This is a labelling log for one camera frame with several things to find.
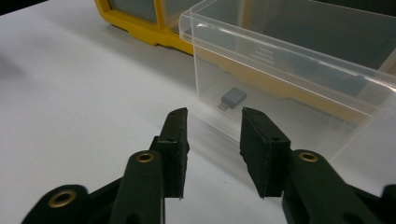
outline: small gray object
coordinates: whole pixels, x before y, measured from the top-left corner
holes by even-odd
[[[234,109],[246,98],[247,94],[244,91],[233,87],[221,97],[221,103],[218,105],[218,108],[223,111],[227,110],[228,108]]]

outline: small electronic component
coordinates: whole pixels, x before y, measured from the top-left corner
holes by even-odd
[[[223,111],[226,111],[228,108],[234,109],[246,98],[247,94],[244,91],[233,87],[221,97],[221,103],[218,105],[218,108]]]

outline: white table surface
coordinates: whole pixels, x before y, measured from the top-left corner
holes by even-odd
[[[259,198],[237,143],[194,116],[206,105],[190,55],[132,38],[93,0],[28,7],[1,16],[0,28],[0,223],[20,223],[61,185],[92,192],[119,178],[180,107],[191,152],[185,198],[166,200],[167,223],[286,222],[279,199]]]

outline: plastic box wall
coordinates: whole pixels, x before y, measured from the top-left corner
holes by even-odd
[[[394,62],[395,18],[302,0],[207,0],[179,27],[194,45],[198,95],[210,105],[200,116],[231,138],[239,140],[243,106],[266,113],[292,148],[328,159],[381,123],[396,125],[396,80],[378,71]],[[233,87],[247,99],[221,111]],[[380,135],[396,148],[391,133]]]

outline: brass insert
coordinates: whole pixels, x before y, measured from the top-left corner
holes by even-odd
[[[76,192],[72,189],[64,189],[49,199],[49,207],[60,208],[66,206],[76,199]]]
[[[152,155],[151,153],[144,153],[144,154],[137,156],[136,159],[139,162],[149,162],[149,161],[154,160],[154,155]]]
[[[318,157],[309,152],[302,152],[299,154],[300,159],[303,161],[315,162],[318,161]]]

